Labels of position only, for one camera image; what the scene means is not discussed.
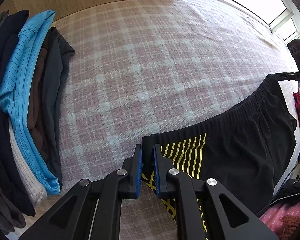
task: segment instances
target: folded shirt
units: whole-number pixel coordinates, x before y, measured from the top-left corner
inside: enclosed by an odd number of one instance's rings
[[[17,165],[17,169],[23,185],[26,188],[28,197],[31,203],[36,206],[40,204],[42,200],[47,198],[47,192],[45,188],[39,183],[39,181],[34,176],[33,172],[30,170],[28,164],[26,163],[25,159],[23,158],[18,144],[16,142],[16,138],[14,137],[13,128],[11,121],[9,120],[9,134],[10,134],[10,142],[11,142],[11,149],[14,161]]]
[[[42,120],[49,146],[47,166],[49,171],[58,178],[61,189],[62,174],[59,156],[60,104],[69,73],[70,57],[75,52],[56,27],[52,27],[49,32],[49,54],[46,59],[42,83]]]
[[[26,220],[16,206],[3,194],[0,187],[0,229],[4,234],[14,232],[14,227],[24,228]]]
[[[47,10],[26,22],[0,86],[0,107],[9,114],[20,152],[48,195],[59,194],[58,179],[48,170],[32,140],[27,114],[34,67],[55,13]]]
[[[47,163],[49,159],[49,147],[47,137],[42,123],[42,82],[45,72],[45,61],[48,53],[48,31],[41,46],[37,63],[34,68],[34,75],[31,83],[27,127],[42,159]]]

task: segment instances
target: black shorts with yellow stripes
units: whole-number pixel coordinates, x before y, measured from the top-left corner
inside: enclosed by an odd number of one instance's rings
[[[278,82],[268,75],[255,92],[222,114],[143,137],[142,180],[155,192],[153,145],[160,144],[175,168],[192,178],[217,179],[257,214],[289,164],[296,124]],[[163,202],[176,220],[174,200]]]

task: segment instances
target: blue striped shirt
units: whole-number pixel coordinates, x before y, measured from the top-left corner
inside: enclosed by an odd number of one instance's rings
[[[0,86],[0,107],[9,114],[20,151],[49,195],[59,194],[58,179],[48,170],[32,140],[27,116],[34,67],[55,13],[48,10],[25,23]]]

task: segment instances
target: blue gripper pad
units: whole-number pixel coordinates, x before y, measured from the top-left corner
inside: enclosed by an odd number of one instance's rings
[[[158,167],[158,158],[157,158],[157,152],[155,149],[155,145],[153,146],[153,164],[154,164],[154,175],[155,175],[155,191],[157,193],[157,197],[160,198],[161,190],[160,190],[160,174],[159,174],[159,167]]]
[[[142,173],[142,147],[140,147],[140,154],[138,159],[138,167],[137,167],[137,176],[136,176],[136,196],[139,197],[140,194],[140,184],[141,184],[141,173]]]

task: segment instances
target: pink patterned fabric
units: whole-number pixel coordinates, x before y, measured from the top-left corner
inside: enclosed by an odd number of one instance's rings
[[[82,178],[121,168],[143,136],[213,117],[267,74],[297,71],[283,41],[217,0],[113,2],[53,25],[76,51],[61,100],[61,195]],[[280,85],[297,118],[291,92],[298,83]],[[300,141],[299,128],[295,136]],[[42,201],[25,229],[59,198]],[[120,239],[177,239],[172,217],[144,183],[139,199],[122,201]]]
[[[282,203],[274,205],[260,217],[260,220],[278,235],[283,226],[281,219],[286,215],[300,217],[300,202],[295,206]]]

